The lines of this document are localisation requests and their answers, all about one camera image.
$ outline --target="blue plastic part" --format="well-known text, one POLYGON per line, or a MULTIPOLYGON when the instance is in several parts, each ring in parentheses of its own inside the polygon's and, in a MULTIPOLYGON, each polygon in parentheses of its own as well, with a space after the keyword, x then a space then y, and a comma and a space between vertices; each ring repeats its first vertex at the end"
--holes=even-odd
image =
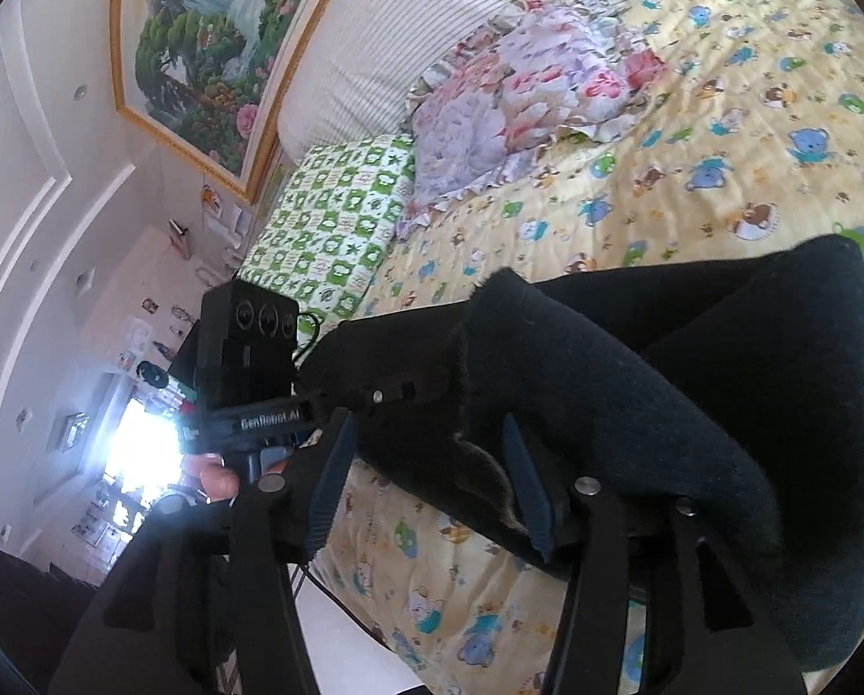
POLYGON ((503 420, 502 447, 509 478, 512 479, 512 487, 528 528, 528 537, 544 561, 551 561, 554 555, 554 510, 528 452, 526 439, 512 413, 503 420))
POLYGON ((336 445, 326 460, 309 501, 307 535, 303 541, 303 548, 307 552, 307 556, 310 557, 324 547, 329 538, 331 525, 336 519, 336 510, 342 496, 342 489, 345 488, 348 470, 351 468, 351 462, 358 449, 358 426, 355 422, 355 416, 349 411, 336 410, 323 436, 328 434, 331 439, 333 430, 337 430, 336 445))

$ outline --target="landscape painting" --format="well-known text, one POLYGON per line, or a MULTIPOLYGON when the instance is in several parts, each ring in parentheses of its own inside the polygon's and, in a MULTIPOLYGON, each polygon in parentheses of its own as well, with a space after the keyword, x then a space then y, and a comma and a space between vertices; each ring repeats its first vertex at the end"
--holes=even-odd
POLYGON ((116 103, 240 185, 262 96, 302 0, 113 0, 116 103))

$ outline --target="human hand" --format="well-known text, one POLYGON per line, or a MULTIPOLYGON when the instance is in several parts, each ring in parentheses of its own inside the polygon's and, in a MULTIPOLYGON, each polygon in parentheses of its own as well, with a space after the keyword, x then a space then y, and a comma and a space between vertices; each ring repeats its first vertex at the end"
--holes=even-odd
MULTIPOLYGON (((277 462, 262 473, 280 473, 287 465, 287 460, 277 462)), ((185 455, 180 461, 180 470, 188 475, 199 478, 203 491, 212 501, 232 499, 239 493, 239 476, 222 464, 219 455, 185 455)))

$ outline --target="white wall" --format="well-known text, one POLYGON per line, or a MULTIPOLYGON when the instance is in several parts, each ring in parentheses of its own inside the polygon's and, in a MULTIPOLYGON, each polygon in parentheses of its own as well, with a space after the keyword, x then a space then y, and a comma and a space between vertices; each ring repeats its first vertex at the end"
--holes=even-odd
POLYGON ((80 452, 48 452, 49 437, 105 383, 101 350, 84 348, 81 329, 132 244, 177 217, 219 269, 225 250, 203 231, 202 176, 115 110, 108 13, 109 0, 0 8, 0 531, 13 527, 14 553, 39 530, 36 496, 52 494, 54 510, 81 488, 57 486, 87 468, 80 452), (92 289, 76 294, 91 269, 92 289), (21 436, 23 408, 33 418, 21 436))
POLYGON ((93 491, 88 489, 69 499, 37 537, 23 559, 48 572, 54 564, 78 580, 101 584, 126 544, 123 533, 111 527, 96 547, 71 532, 90 506, 93 491))
MULTIPOLYGON (((148 226, 138 237, 129 253, 121 260, 119 268, 111 278, 81 333, 83 343, 92 353, 98 354, 110 367, 118 365, 118 357, 125 348, 122 338, 126 322, 136 317, 152 327, 152 340, 177 352, 189 331, 189 323, 178 320, 171 308, 180 306, 192 317, 200 317, 203 294, 208 285, 200 279, 198 271, 213 278, 215 284, 223 278, 199 257, 185 261, 171 246, 169 237, 154 226, 148 226), (143 301, 154 301, 158 309, 150 314, 143 308, 143 301), (179 336, 175 331, 184 332, 179 336)), ((169 362, 153 345, 135 360, 149 360, 160 368, 169 362)))

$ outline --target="camera lens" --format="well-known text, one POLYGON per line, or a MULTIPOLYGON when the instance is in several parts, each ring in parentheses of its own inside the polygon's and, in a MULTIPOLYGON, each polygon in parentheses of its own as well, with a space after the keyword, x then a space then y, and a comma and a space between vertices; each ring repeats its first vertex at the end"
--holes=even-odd
POLYGON ((247 300, 243 300, 235 308, 235 323, 240 329, 251 329, 254 323, 254 306, 247 300))
POLYGON ((274 306, 264 306, 258 314, 258 329, 266 337, 277 334, 277 309, 274 306))

